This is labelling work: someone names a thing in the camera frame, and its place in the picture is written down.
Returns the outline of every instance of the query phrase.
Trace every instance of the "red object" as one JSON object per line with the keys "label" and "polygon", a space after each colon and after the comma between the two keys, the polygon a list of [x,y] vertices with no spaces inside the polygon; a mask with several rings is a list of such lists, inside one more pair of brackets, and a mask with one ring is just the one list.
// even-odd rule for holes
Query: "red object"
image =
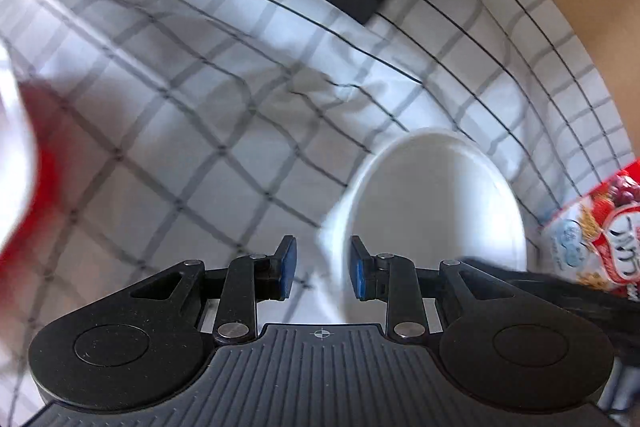
{"label": "red object", "polygon": [[606,198],[609,196],[610,185],[607,182],[603,182],[598,185],[597,188],[593,189],[593,199],[596,198]]}
{"label": "red object", "polygon": [[600,226],[604,224],[605,219],[612,213],[615,205],[613,201],[609,200],[609,198],[600,198],[593,202],[593,209],[591,213],[593,214],[593,219],[596,220]]}
{"label": "red object", "polygon": [[36,232],[38,224],[56,203],[57,195],[58,173],[54,156],[46,148],[40,148],[31,205],[22,223],[0,254],[0,267],[17,258],[24,241]]}

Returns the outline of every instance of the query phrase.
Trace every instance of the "checkered tablecloth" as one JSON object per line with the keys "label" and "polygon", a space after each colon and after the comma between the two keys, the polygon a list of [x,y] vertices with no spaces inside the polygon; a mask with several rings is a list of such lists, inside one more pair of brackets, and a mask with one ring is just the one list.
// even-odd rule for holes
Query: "checkered tablecloth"
{"label": "checkered tablecloth", "polygon": [[553,211],[634,159],[551,0],[388,0],[366,27],[323,0],[0,0],[0,38],[60,176],[0,274],[4,427],[41,406],[26,359],[41,327],[186,258],[225,266],[293,234],[292,297],[258,320],[339,320],[319,304],[319,226],[408,130],[476,141],[531,259]]}

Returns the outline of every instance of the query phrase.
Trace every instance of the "ribbed plastic surface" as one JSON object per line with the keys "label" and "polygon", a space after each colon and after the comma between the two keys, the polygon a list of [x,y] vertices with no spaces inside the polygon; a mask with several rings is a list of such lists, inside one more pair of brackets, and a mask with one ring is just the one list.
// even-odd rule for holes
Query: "ribbed plastic surface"
{"label": "ribbed plastic surface", "polygon": [[271,325],[222,347],[204,374],[146,410],[95,415],[49,405],[33,427],[610,427],[591,405],[554,415],[493,409],[461,393],[429,352],[376,326]]}

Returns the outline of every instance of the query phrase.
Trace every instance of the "grid pattern fabric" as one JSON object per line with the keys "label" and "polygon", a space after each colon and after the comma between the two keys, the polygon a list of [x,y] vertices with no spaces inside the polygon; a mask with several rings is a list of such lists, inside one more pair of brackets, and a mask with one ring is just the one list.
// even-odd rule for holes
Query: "grid pattern fabric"
{"label": "grid pattern fabric", "polygon": [[540,224],[634,159],[551,0],[387,0],[366,27],[324,0],[0,0],[0,38],[60,176],[0,275],[5,427],[41,406],[26,350],[43,325],[186,258],[221,267],[295,235],[292,297],[258,320],[339,321],[318,230],[402,133],[474,140],[534,260]]}

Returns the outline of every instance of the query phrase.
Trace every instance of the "metal screw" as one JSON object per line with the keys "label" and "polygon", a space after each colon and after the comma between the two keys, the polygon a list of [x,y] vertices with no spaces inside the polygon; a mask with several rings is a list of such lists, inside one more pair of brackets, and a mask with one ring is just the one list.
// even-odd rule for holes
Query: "metal screw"
{"label": "metal screw", "polygon": [[249,332],[249,328],[242,322],[228,322],[218,328],[218,334],[226,339],[239,339]]}
{"label": "metal screw", "polygon": [[400,324],[396,324],[394,331],[398,337],[410,339],[423,335],[426,330],[422,324],[418,324],[417,322],[401,322]]}

